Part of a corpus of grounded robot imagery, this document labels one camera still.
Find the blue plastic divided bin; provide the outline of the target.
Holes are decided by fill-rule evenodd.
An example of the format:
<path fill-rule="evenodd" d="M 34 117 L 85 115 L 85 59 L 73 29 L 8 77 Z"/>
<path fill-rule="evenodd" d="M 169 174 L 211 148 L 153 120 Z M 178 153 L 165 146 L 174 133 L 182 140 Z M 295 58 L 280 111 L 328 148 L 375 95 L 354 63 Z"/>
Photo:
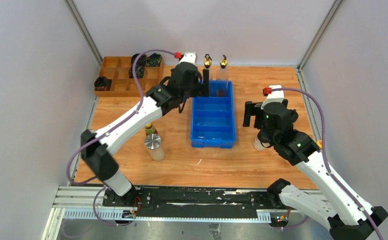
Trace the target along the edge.
<path fill-rule="evenodd" d="M 236 121 L 233 84 L 227 84 L 225 96 L 217 96 L 220 81 L 210 83 L 210 96 L 192 98 L 190 142 L 193 148 L 233 148 Z"/>

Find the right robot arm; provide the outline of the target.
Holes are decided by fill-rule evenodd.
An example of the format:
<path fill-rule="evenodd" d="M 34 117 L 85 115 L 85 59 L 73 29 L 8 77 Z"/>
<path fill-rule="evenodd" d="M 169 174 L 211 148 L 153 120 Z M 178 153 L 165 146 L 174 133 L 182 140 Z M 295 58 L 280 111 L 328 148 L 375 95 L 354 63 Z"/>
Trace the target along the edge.
<path fill-rule="evenodd" d="M 282 178 L 268 187 L 268 204 L 279 209 L 283 205 L 297 209 L 324 226 L 334 240 L 365 240 L 388 217 L 381 206 L 372 206 L 324 163 L 322 149 L 306 133 L 294 129 L 298 118 L 287 108 L 286 99 L 267 104 L 247 101 L 243 126 L 259 130 L 257 140 L 275 151 L 303 172 L 318 187 L 327 201 L 321 201 L 296 188 Z"/>

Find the tall oil bottle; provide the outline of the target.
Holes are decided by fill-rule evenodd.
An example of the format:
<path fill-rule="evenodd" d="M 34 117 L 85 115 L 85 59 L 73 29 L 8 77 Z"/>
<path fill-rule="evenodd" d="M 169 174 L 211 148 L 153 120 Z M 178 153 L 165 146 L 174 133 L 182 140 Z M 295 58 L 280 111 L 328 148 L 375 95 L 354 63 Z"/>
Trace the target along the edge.
<path fill-rule="evenodd" d="M 204 68 L 209 70 L 212 66 L 212 58 L 210 56 L 210 54 L 205 54 L 204 56 L 204 61 L 203 61 L 203 65 L 204 65 Z"/>
<path fill-rule="evenodd" d="M 219 63 L 220 69 L 217 71 L 217 77 L 216 77 L 216 96 L 217 97 L 226 96 L 228 81 L 229 81 L 229 70 L 227 68 L 228 66 L 227 56 L 224 54 L 222 56 L 223 58 Z"/>

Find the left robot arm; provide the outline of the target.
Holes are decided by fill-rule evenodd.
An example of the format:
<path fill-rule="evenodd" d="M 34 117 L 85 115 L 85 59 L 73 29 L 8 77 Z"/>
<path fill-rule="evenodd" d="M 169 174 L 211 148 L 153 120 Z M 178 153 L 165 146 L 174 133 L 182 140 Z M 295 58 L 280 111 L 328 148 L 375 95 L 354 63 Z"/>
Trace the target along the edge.
<path fill-rule="evenodd" d="M 120 171 L 113 158 L 121 146 L 145 125 L 166 115 L 173 109 L 183 111 L 188 98 L 204 92 L 201 73 L 194 63 L 180 62 L 171 69 L 170 76 L 146 92 L 129 111 L 107 126 L 81 134 L 81 158 L 95 176 L 116 194 L 116 201 L 124 207 L 135 200 L 132 183 Z"/>

